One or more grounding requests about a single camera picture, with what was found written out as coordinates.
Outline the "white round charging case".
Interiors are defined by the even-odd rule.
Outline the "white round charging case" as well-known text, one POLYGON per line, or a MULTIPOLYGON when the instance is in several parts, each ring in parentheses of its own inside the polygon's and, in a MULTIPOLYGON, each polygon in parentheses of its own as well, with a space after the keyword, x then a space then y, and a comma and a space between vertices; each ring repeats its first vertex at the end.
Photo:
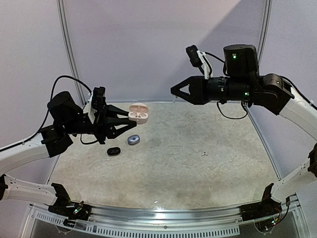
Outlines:
POLYGON ((145 124, 149 119, 149 108, 143 103, 134 103, 129 106, 128 117, 137 124, 145 124))

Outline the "blue earbud charging case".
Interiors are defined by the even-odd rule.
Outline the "blue earbud charging case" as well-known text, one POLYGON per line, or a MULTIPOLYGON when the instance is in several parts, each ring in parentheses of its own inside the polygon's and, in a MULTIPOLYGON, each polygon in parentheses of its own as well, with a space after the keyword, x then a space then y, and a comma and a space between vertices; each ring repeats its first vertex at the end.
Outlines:
POLYGON ((138 135, 131 135, 127 138, 128 145, 135 145, 140 142, 140 137, 138 135))

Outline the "black earbud charging case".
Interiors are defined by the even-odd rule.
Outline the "black earbud charging case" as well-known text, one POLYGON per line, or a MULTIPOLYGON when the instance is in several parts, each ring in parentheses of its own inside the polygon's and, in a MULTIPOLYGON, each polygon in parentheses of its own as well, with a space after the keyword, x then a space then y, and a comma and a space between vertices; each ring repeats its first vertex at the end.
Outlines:
POLYGON ((108 156, 117 156, 121 153, 121 149, 119 147, 111 147, 107 149, 108 156))

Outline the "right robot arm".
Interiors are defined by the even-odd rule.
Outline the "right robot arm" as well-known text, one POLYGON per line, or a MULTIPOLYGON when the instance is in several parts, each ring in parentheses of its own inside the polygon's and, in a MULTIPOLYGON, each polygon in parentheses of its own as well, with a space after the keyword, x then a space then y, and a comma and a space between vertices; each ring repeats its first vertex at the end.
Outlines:
POLYGON ((225 104, 240 101, 242 104, 261 106, 293 122, 310 137, 317 137, 317 108, 286 77, 274 73, 261 76, 257 50, 253 45, 225 46, 223 76, 214 77, 206 52, 195 45, 186 48, 193 67, 201 76, 190 76, 171 87, 172 95, 193 105, 210 101, 225 104))

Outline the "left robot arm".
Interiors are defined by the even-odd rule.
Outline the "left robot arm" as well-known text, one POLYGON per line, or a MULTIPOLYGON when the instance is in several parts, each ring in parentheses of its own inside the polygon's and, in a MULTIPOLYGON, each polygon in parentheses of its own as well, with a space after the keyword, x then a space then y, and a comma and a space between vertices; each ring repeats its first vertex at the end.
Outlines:
POLYGON ((97 88, 95 92, 97 95, 92 96, 89 113, 75 104, 68 91, 56 94, 47 104, 53 124, 40 129, 32 139, 0 150, 1 199, 54 205, 63 215, 72 213, 73 203, 61 184, 28 182, 9 176, 7 172, 64 153, 73 144, 72 135, 90 134, 99 144, 104 144, 106 139, 115 139, 137 125, 130 120, 128 112, 106 104, 103 88, 97 88))

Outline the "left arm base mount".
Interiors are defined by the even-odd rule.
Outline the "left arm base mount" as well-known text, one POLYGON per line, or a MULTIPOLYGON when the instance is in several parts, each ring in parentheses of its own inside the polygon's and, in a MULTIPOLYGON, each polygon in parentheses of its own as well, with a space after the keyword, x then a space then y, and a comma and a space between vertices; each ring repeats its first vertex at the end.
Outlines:
POLYGON ((50 205, 48 211, 65 216, 69 220, 87 221, 91 214, 92 206, 84 201, 73 202, 70 199, 58 198, 54 205, 50 205))

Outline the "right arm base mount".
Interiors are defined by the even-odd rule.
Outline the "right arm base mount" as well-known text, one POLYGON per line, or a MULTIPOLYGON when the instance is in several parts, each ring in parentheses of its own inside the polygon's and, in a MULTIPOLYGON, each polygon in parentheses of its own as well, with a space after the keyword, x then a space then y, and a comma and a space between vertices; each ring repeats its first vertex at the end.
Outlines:
POLYGON ((276 202, 272 199, 263 200, 260 202, 249 203, 239 206, 239 211, 243 221, 254 220, 266 216, 273 216, 278 214, 277 218, 272 223, 280 222, 287 215, 290 206, 289 197, 286 199, 287 211, 282 215, 281 202, 276 202))

